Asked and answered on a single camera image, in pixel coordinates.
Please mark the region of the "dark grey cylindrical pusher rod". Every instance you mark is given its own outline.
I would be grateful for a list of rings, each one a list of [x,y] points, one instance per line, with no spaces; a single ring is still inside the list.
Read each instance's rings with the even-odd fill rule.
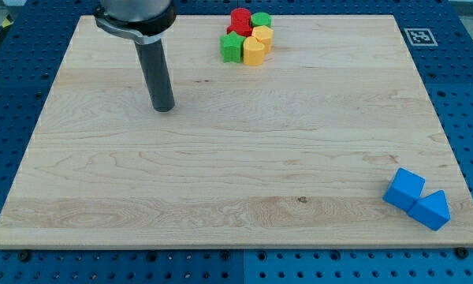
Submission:
[[[173,89],[162,41],[135,44],[151,104],[158,112],[168,112],[175,106]]]

